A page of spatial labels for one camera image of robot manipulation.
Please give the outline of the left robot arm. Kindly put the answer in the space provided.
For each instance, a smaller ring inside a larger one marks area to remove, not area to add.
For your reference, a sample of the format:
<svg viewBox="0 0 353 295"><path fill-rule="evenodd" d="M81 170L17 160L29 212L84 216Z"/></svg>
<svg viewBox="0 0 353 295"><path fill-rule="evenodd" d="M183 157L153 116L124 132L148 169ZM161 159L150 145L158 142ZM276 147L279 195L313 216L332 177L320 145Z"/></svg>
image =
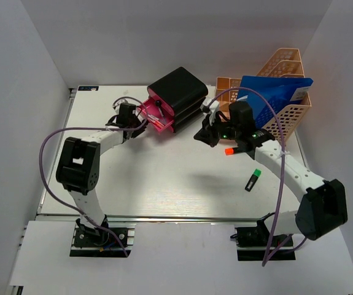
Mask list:
<svg viewBox="0 0 353 295"><path fill-rule="evenodd" d="M122 101L117 114L106 124L105 131L98 131L84 138L65 139L56 180L69 192L81 211L78 227L95 245L109 239L106 215L100 208L95 187L99 181L100 157L115 146L135 138L146 128L137 112L137 106Z"/></svg>

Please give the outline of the long red pen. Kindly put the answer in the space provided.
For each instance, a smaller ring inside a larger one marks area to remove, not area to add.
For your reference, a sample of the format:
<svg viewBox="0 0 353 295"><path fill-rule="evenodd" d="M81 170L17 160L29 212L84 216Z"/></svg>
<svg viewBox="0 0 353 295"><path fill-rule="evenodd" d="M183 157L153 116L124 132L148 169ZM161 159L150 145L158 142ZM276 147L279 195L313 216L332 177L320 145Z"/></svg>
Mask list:
<svg viewBox="0 0 353 295"><path fill-rule="evenodd" d="M164 124L161 119L159 119L158 117L155 117L155 116L153 116L153 115L151 115L151 114L148 114L148 118L149 118L150 120L152 120L152 121L158 122L160 125L163 125L163 124Z"/></svg>

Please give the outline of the dark clear pen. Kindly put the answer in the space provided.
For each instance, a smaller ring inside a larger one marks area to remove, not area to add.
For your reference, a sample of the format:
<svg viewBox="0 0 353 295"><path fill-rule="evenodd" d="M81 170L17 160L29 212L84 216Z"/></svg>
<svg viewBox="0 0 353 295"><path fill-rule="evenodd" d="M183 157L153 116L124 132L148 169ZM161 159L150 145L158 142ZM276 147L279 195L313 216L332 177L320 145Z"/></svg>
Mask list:
<svg viewBox="0 0 353 295"><path fill-rule="evenodd" d="M159 106L158 106L158 112L160 113L160 122L165 125L167 123L167 120L166 120L166 117L165 117L161 107L159 107Z"/></svg>

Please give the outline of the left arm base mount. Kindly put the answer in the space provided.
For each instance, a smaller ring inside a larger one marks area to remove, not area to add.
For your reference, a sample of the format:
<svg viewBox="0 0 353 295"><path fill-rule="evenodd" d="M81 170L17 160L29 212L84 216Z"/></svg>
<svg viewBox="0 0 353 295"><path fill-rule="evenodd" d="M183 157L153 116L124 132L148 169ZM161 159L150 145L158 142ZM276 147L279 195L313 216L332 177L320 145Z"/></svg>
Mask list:
<svg viewBox="0 0 353 295"><path fill-rule="evenodd" d="M127 258L132 250L135 236L135 225L125 226L111 224L110 230L115 233L122 243L123 251L117 239L108 232L86 229L80 225L80 219L76 219L74 233L72 236L70 257L74 258Z"/></svg>

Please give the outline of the blue plastic folder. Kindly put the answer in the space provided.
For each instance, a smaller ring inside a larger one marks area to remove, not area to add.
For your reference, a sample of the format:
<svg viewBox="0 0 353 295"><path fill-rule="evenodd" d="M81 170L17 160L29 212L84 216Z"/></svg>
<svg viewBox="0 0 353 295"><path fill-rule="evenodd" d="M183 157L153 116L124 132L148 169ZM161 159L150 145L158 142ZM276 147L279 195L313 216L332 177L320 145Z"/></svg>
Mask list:
<svg viewBox="0 0 353 295"><path fill-rule="evenodd" d="M305 77L243 76L237 100L249 104L256 126L262 128L273 118L273 113L261 98L246 88L258 92L271 105L274 112L279 113L287 105L300 104L312 84L313 80Z"/></svg>

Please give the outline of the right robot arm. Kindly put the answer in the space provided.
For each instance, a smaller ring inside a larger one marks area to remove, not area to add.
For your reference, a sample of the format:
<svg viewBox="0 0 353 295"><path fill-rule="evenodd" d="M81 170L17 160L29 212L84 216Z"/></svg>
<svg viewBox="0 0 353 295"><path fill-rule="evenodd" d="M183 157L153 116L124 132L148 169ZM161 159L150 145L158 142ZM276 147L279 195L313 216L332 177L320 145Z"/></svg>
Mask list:
<svg viewBox="0 0 353 295"><path fill-rule="evenodd" d="M221 139L233 140L236 147L226 155L246 153L265 166L286 185L299 201L295 211L274 213L262 218L258 240L271 245L280 235L301 234L309 240L347 223L346 190L337 179L328 181L299 163L267 130L257 128L252 108L243 101L229 104L229 118L219 110L219 102L205 99L201 105L205 117L195 140L214 147Z"/></svg>

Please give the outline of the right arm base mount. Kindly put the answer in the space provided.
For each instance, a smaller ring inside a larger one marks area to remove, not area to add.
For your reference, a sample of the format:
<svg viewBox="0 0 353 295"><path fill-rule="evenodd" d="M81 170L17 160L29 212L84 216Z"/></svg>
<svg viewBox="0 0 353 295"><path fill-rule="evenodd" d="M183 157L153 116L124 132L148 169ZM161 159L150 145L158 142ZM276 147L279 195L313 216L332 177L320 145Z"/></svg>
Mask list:
<svg viewBox="0 0 353 295"><path fill-rule="evenodd" d="M260 218L254 226L239 226L235 228L235 233L230 236L236 242L238 261L262 261L270 234L270 229L265 225L265 221L274 213L269 213ZM275 235L272 239L270 250L274 250L283 243L271 258L270 261L294 261L295 253L293 240L287 239L287 235Z"/></svg>

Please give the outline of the green highlighter marker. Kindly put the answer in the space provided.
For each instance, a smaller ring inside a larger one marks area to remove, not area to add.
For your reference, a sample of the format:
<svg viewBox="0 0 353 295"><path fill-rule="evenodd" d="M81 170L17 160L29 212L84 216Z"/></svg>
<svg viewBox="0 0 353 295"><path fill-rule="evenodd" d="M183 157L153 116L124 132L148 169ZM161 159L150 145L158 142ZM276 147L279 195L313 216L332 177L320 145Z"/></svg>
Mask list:
<svg viewBox="0 0 353 295"><path fill-rule="evenodd" d="M259 170L258 168L254 170L254 172L250 176L250 178L245 186L246 191L250 192L252 190L252 188L255 186L256 182L258 181L261 173L262 173L262 171Z"/></svg>

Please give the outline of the black pink drawer organizer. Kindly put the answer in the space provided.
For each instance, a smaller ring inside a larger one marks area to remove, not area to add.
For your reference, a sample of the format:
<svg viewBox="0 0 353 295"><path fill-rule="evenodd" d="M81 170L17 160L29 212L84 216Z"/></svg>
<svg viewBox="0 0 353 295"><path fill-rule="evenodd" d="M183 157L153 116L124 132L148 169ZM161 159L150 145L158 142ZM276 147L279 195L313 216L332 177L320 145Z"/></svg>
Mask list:
<svg viewBox="0 0 353 295"><path fill-rule="evenodd" d="M175 133L191 121L201 112L200 106L209 93L207 86L184 67L178 67L151 83L147 92L149 96L142 112L160 119L159 106L167 120L165 125L150 120L159 133L165 130Z"/></svg>

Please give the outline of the orange highlighter marker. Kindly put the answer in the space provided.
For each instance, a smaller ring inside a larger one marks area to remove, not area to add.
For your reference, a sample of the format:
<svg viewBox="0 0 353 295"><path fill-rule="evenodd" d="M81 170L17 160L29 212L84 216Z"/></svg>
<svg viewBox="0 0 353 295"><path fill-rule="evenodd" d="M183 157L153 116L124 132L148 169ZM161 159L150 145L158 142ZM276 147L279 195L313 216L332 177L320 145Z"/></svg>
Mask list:
<svg viewBox="0 0 353 295"><path fill-rule="evenodd" d="M239 152L238 147L229 147L225 149L225 155L233 155L237 154Z"/></svg>

